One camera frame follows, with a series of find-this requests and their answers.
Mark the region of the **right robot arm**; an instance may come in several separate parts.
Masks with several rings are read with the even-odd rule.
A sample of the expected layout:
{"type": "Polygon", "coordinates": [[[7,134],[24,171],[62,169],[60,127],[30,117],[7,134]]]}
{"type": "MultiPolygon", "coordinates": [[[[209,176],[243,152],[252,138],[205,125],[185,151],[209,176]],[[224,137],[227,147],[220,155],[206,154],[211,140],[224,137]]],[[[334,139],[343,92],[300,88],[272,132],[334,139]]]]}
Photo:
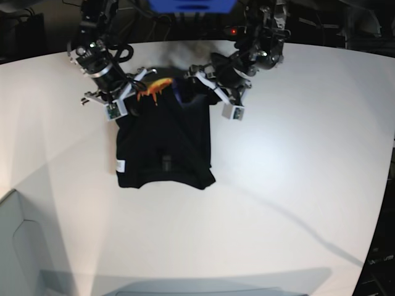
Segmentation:
{"type": "Polygon", "coordinates": [[[109,121],[139,115],[137,104],[127,100],[147,91],[143,78],[157,72],[144,67],[135,74],[122,70],[120,64],[133,57],[134,49],[111,33],[118,9],[118,1],[83,1],[78,31],[67,45],[69,61],[97,87],[96,91],[84,93],[81,105],[99,104],[109,121]]]}

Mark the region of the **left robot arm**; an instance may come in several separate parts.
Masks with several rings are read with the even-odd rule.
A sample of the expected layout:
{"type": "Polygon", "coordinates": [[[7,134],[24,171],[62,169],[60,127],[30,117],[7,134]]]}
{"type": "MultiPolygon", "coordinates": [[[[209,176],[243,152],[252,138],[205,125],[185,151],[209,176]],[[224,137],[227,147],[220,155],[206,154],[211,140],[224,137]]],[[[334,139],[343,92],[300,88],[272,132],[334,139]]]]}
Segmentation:
{"type": "Polygon", "coordinates": [[[205,65],[192,65],[185,78],[200,82],[228,105],[242,106],[252,88],[250,77],[270,70],[283,60],[283,47],[291,32],[286,29],[286,1],[248,1],[243,9],[245,24],[235,38],[235,52],[210,54],[205,65]]]}

